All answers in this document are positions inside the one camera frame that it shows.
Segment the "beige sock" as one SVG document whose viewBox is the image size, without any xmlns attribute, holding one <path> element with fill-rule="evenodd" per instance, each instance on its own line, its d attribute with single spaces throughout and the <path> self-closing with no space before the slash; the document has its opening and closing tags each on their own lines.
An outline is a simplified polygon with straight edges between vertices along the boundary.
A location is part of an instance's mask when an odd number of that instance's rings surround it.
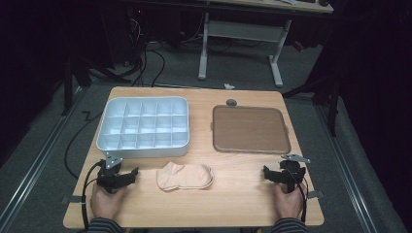
<svg viewBox="0 0 412 233">
<path fill-rule="evenodd" d="M 156 171 L 157 186 L 163 191 L 203 189 L 212 184 L 212 169 L 204 164 L 177 164 L 169 161 Z"/>
</svg>

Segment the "white divided storage box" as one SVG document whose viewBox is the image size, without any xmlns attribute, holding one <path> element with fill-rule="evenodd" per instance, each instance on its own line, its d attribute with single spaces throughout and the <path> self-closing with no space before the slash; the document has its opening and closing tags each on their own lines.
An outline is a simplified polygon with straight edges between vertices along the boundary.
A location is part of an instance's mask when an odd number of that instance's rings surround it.
<svg viewBox="0 0 412 233">
<path fill-rule="evenodd" d="M 108 101 L 96 146 L 107 157 L 182 156 L 189 146 L 189 104 L 179 96 Z"/>
</svg>

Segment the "metal floor rail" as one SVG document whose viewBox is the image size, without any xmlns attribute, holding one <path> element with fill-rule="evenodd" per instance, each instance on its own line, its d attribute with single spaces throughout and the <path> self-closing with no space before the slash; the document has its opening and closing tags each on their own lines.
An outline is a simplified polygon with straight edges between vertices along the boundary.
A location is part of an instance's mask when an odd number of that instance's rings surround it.
<svg viewBox="0 0 412 233">
<path fill-rule="evenodd" d="M 331 134 L 328 128 L 326 109 L 319 106 L 315 106 L 314 109 L 317 112 L 318 117 L 321 119 L 321 124 L 331 144 L 341 179 L 346 187 L 347 193 L 360 221 L 363 232 L 377 233 L 376 225 L 371 217 L 369 210 L 366 207 L 361 191 L 344 157 L 343 150 L 341 149 L 337 138 Z"/>
<path fill-rule="evenodd" d="M 63 110 L 64 92 L 55 93 L 51 103 L 34 119 L 28 132 L 0 168 L 0 233 L 13 224 L 27 196 L 52 156 L 52 150 L 74 108 L 87 92 L 76 87 L 73 103 Z"/>
</svg>

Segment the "person's right hand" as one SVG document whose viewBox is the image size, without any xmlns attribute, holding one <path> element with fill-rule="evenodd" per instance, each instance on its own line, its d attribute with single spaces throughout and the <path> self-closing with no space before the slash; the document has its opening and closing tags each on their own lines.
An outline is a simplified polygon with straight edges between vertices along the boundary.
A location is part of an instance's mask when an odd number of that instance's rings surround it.
<svg viewBox="0 0 412 233">
<path fill-rule="evenodd" d="M 275 211 L 278 218 L 298 218 L 303 210 L 303 193 L 306 186 L 301 184 L 291 193 L 285 193 L 279 183 L 274 183 Z"/>
</svg>

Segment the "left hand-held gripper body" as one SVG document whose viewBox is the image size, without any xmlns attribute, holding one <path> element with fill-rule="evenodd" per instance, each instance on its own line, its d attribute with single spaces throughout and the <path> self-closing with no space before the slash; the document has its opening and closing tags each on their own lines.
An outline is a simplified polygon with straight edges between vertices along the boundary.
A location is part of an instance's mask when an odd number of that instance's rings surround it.
<svg viewBox="0 0 412 233">
<path fill-rule="evenodd" d="M 117 158 L 101 159 L 98 162 L 100 170 L 97 174 L 97 184 L 103 187 L 109 194 L 115 194 L 122 187 L 120 179 L 124 177 L 120 174 L 121 161 Z"/>
</svg>

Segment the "white-legged wooden desk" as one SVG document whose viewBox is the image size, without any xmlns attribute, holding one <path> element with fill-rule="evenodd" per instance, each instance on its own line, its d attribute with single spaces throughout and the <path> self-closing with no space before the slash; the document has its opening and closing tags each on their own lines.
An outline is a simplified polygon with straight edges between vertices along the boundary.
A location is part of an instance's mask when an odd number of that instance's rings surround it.
<svg viewBox="0 0 412 233">
<path fill-rule="evenodd" d="M 207 7 L 213 3 L 225 6 L 258 7 L 261 10 L 280 10 L 283 13 L 332 14 L 334 9 L 328 0 L 204 0 Z M 220 19 L 210 19 L 203 15 L 203 39 L 200 54 L 198 78 L 207 77 L 208 41 L 210 37 L 240 39 L 258 42 L 275 43 L 277 48 L 268 56 L 274 83 L 283 86 L 278 59 L 292 24 L 292 18 L 287 17 L 282 26 L 262 25 L 251 22 L 236 22 Z"/>
</svg>

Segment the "person's left hand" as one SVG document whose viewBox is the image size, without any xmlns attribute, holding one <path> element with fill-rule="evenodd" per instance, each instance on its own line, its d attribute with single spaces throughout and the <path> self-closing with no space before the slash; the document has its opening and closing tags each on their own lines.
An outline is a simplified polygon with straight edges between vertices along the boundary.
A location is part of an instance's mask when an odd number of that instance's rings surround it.
<svg viewBox="0 0 412 233">
<path fill-rule="evenodd" d="M 102 186 L 95 184 L 90 199 L 90 207 L 94 217 L 114 220 L 120 210 L 126 187 L 120 188 L 116 193 L 108 193 Z"/>
</svg>

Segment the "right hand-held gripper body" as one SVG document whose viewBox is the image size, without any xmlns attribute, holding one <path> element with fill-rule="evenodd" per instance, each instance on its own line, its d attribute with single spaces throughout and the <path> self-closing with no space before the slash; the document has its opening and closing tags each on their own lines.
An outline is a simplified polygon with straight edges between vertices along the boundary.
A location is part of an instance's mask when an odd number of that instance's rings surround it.
<svg viewBox="0 0 412 233">
<path fill-rule="evenodd" d="M 310 163 L 311 160 L 297 154 L 282 155 L 283 161 L 279 163 L 282 172 L 277 178 L 277 183 L 287 186 L 287 192 L 291 193 L 295 187 L 304 180 L 306 168 L 301 167 L 301 163 Z"/>
</svg>

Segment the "black metal stand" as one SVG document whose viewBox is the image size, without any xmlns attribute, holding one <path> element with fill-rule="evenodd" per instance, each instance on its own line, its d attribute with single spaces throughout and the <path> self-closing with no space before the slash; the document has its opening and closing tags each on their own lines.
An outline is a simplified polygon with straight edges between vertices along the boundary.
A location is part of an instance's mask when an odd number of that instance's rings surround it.
<svg viewBox="0 0 412 233">
<path fill-rule="evenodd" d="M 127 83 L 127 80 L 124 79 L 121 75 L 117 75 L 112 71 L 104 68 L 103 66 L 92 62 L 91 60 L 77 56 L 70 55 L 67 62 L 65 63 L 65 73 L 64 73 L 64 109 L 63 115 L 67 116 L 69 111 L 74 106 L 73 104 L 73 80 L 76 80 L 80 87 L 90 87 L 91 86 L 91 77 L 89 70 L 94 69 L 104 76 L 115 80 L 117 82 Z"/>
<path fill-rule="evenodd" d="M 328 104 L 328 113 L 327 113 L 327 129 L 329 133 L 335 137 L 336 130 L 336 116 L 338 114 L 338 97 L 341 85 L 340 76 L 328 76 L 321 78 L 316 81 L 305 83 L 297 88 L 294 88 L 290 91 L 283 93 L 284 98 L 291 98 L 296 94 L 303 92 L 314 91 L 314 96 L 312 97 L 312 102 L 315 105 Z"/>
</svg>

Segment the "brown square tray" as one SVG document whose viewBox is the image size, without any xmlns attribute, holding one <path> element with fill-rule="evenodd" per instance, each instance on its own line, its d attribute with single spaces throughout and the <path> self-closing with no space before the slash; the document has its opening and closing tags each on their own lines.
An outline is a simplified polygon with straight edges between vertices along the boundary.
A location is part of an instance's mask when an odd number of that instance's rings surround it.
<svg viewBox="0 0 412 233">
<path fill-rule="evenodd" d="M 275 108 L 215 106 L 212 131 L 218 151 L 287 154 L 292 150 L 283 114 Z"/>
</svg>

